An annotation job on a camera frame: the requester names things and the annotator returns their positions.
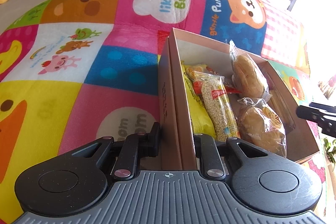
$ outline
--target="white square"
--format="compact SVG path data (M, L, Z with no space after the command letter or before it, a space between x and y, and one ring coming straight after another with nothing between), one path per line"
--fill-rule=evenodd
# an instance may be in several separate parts
M28 54L2 80L56 80L83 83L113 24L40 24Z

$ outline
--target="red label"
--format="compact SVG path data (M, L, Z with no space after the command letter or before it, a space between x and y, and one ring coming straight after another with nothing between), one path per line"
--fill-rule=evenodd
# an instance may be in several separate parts
M212 90L211 91L211 95L212 95L212 99L216 99L219 96L222 96L225 94L225 90Z
M197 95L202 95L201 88L202 88L202 82L201 81L195 81L193 83L194 91Z

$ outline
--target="yellow square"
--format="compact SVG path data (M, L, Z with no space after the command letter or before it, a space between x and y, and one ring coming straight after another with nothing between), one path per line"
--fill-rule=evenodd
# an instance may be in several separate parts
M6 223L22 214L14 193L16 178L57 155L81 85L41 80L0 83L0 219Z

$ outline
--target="green square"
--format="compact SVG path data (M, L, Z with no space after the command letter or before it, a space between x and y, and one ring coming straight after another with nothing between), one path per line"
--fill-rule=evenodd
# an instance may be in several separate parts
M50 1L51 0L46 0L41 4L35 6L34 8L30 9L23 16L19 17L16 21L14 21L6 30L39 24L44 9L46 8L46 6L49 4Z

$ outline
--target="orange square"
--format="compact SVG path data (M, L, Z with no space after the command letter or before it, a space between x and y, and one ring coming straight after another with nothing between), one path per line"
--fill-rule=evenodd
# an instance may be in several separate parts
M114 23L118 0L52 0L40 23Z

